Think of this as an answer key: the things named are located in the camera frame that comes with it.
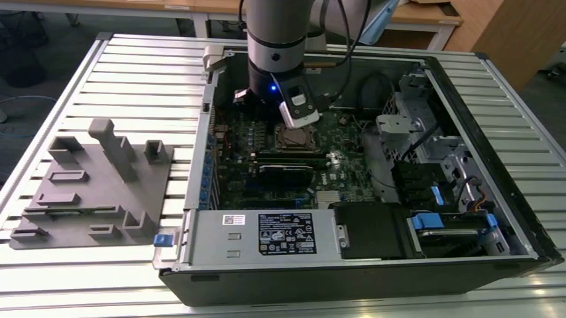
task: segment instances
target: slotted aluminum surface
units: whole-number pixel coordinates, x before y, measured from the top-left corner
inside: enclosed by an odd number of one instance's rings
[[[240,41],[123,34],[96,42],[59,101],[60,111],[57,106],[53,110],[53,127],[45,123],[3,190],[9,200],[0,214],[0,317],[560,317],[566,310],[564,264],[526,278],[494,282],[464,295],[191,308],[157,279],[152,246],[8,247],[11,230],[48,168],[48,141],[57,135],[92,142],[85,130],[93,117],[112,118],[116,134],[128,136],[132,144],[161,139],[175,145],[160,226],[180,225],[205,83],[201,55],[213,43],[245,45]],[[427,54],[439,59],[538,218],[559,249],[566,250],[564,154],[490,62],[468,53],[378,48],[360,52]],[[175,257],[173,250],[164,252],[167,258]]]

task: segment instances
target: motherboard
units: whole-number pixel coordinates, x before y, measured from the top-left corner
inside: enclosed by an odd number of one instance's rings
[[[360,146],[371,125],[330,110],[319,122],[291,130],[221,111],[215,126],[220,209],[326,209],[338,201],[375,201]]]

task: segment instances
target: robotic arm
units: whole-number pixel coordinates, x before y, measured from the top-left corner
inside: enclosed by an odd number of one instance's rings
[[[383,32],[399,0],[344,2],[350,34],[346,21],[338,19],[342,17],[339,0],[247,0],[249,89],[268,104],[279,104],[291,129],[320,118],[318,97],[312,96],[303,75],[311,24],[371,44]]]

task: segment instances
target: floor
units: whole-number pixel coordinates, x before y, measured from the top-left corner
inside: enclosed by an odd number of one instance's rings
[[[49,43],[36,49],[37,58],[48,70],[48,79],[27,89],[15,89],[0,80],[0,98],[20,95],[45,95],[57,98],[83,60],[99,32],[179,36],[173,19],[107,17],[80,15],[80,26],[71,27],[63,14],[47,13],[43,25]],[[181,31],[192,32],[191,22],[181,24]],[[239,38],[237,28],[223,32],[219,23],[212,23],[212,36]],[[543,74],[528,83],[522,97],[539,117],[558,143],[566,145],[566,80],[547,81]],[[0,124],[0,133],[33,134],[51,111],[52,102],[39,99],[19,99],[0,103],[9,119]],[[0,135],[0,187],[28,147],[32,138]]]

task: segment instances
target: power supply label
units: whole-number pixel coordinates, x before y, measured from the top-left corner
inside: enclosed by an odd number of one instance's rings
[[[259,215],[261,255],[316,254],[311,213]]]

